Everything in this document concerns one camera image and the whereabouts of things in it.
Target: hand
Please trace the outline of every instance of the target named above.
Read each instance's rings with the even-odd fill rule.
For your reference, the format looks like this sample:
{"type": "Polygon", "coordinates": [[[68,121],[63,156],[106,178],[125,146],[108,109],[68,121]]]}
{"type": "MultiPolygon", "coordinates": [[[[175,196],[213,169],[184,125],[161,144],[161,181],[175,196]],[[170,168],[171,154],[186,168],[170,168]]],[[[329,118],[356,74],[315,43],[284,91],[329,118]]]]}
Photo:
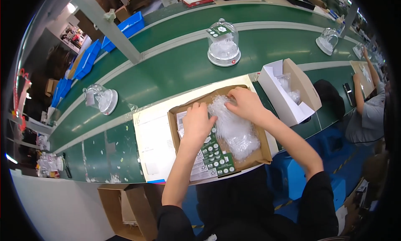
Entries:
{"type": "Polygon", "coordinates": [[[368,50],[366,49],[366,47],[365,46],[363,46],[363,56],[365,57],[365,59],[368,59],[369,57],[368,57],[368,50]]]}
{"type": "Polygon", "coordinates": [[[184,137],[181,143],[198,152],[216,120],[217,116],[209,119],[205,103],[194,103],[192,107],[188,107],[187,115],[183,118],[184,137]]]}
{"type": "Polygon", "coordinates": [[[248,89],[236,87],[228,92],[228,97],[234,97],[237,101],[237,106],[227,102],[224,104],[227,109],[235,115],[248,119],[255,124],[259,125],[260,118],[263,118],[263,113],[268,111],[263,107],[262,102],[260,102],[258,94],[248,89]]]}
{"type": "Polygon", "coordinates": [[[355,73],[352,78],[354,80],[354,84],[360,83],[360,79],[359,79],[359,74],[358,73],[355,73]]]}

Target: black phone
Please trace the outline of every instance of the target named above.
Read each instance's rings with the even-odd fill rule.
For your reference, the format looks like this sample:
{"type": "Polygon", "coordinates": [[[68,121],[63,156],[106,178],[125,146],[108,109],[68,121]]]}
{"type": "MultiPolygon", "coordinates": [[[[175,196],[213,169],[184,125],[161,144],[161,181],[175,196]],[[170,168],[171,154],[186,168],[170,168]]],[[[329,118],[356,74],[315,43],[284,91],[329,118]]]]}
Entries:
{"type": "Polygon", "coordinates": [[[352,107],[357,106],[357,103],[355,102],[355,97],[354,97],[354,93],[352,92],[350,86],[348,83],[344,83],[343,84],[345,93],[347,94],[348,100],[350,102],[350,105],[352,107]]]}

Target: white box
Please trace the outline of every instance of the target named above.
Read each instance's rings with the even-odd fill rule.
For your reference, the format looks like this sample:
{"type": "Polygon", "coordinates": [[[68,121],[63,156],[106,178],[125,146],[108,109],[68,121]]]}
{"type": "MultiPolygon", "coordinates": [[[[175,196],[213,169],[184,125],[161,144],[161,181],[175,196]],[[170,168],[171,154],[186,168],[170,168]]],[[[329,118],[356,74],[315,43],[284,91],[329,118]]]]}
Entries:
{"type": "Polygon", "coordinates": [[[289,58],[264,65],[258,82],[268,96],[279,119],[294,126],[313,115],[322,103],[308,76],[289,58]],[[297,105],[282,88],[277,76],[291,74],[291,90],[299,90],[301,103],[297,105]]]}
{"type": "Polygon", "coordinates": [[[178,3],[178,0],[161,0],[164,7],[178,3]]]}

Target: glass cloche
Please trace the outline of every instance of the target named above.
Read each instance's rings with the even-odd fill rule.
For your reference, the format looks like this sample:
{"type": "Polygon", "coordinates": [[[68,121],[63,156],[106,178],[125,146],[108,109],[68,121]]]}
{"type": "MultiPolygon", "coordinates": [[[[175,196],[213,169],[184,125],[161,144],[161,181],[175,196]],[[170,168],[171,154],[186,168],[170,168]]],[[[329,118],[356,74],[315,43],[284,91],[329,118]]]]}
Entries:
{"type": "Polygon", "coordinates": [[[206,30],[209,50],[207,57],[217,66],[232,66],[238,63],[241,52],[238,48],[238,31],[233,24],[220,18],[206,30]]]}
{"type": "Polygon", "coordinates": [[[361,59],[363,56],[363,44],[357,43],[354,47],[352,47],[352,50],[354,51],[355,55],[361,59]]]}
{"type": "Polygon", "coordinates": [[[325,28],[320,37],[316,39],[318,47],[329,56],[333,54],[334,47],[336,47],[337,43],[338,36],[336,30],[332,28],[325,28]]]}
{"type": "Polygon", "coordinates": [[[105,115],[111,114],[118,101],[118,93],[112,89],[106,89],[100,84],[92,84],[88,88],[83,88],[86,106],[97,108],[105,115]]]}

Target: ceiling light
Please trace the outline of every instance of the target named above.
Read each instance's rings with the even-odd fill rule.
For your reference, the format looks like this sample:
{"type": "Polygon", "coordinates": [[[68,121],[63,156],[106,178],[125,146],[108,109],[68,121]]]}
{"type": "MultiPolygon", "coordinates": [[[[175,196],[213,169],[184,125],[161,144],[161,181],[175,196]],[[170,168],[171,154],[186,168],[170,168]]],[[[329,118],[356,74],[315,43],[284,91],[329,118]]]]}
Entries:
{"type": "Polygon", "coordinates": [[[15,159],[13,159],[12,157],[8,156],[7,153],[6,153],[6,158],[7,158],[8,160],[10,160],[11,162],[13,162],[14,164],[17,164],[17,163],[18,163],[15,159]]]}
{"type": "Polygon", "coordinates": [[[68,3],[67,8],[68,8],[69,12],[71,12],[71,13],[75,12],[75,9],[76,9],[72,3],[68,3]]]}

